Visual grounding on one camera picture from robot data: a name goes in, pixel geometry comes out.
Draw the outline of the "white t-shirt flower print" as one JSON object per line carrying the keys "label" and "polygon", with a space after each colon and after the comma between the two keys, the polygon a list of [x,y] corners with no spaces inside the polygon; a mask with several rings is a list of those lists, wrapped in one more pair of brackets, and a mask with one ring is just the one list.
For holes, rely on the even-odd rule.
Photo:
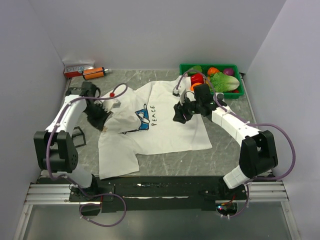
{"label": "white t-shirt flower print", "polygon": [[140,88],[128,88],[117,99],[98,140],[99,177],[118,177],[140,170],[139,155],[157,155],[212,148],[200,115],[187,123],[173,121],[179,97],[174,87],[190,89],[190,79],[182,82],[150,81]]}

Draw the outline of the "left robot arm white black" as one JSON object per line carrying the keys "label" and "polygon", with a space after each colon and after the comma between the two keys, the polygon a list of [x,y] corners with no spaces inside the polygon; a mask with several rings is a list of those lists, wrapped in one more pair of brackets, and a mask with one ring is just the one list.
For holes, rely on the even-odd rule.
{"label": "left robot arm white black", "polygon": [[33,137],[40,169],[47,170],[53,181],[66,179],[81,191],[87,201],[98,197],[98,183],[94,175],[78,164],[78,152],[72,135],[82,113],[87,115],[87,121],[95,129],[102,131],[109,113],[101,103],[96,102],[100,95],[100,89],[91,82],[84,81],[81,87],[70,87],[53,122]]}

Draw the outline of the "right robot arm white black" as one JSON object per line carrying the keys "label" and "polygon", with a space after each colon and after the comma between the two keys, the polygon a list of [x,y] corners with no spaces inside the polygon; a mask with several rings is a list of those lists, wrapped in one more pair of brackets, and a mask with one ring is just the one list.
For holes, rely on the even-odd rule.
{"label": "right robot arm white black", "polygon": [[219,93],[211,94],[207,84],[193,88],[194,100],[187,97],[187,92],[185,89],[173,91],[173,95],[179,96],[179,102],[173,107],[173,121],[185,124],[194,115],[201,115],[224,129],[240,146],[238,165],[223,176],[218,187],[223,199],[230,199],[238,186],[278,165],[275,140],[270,131],[261,131],[241,121]]}

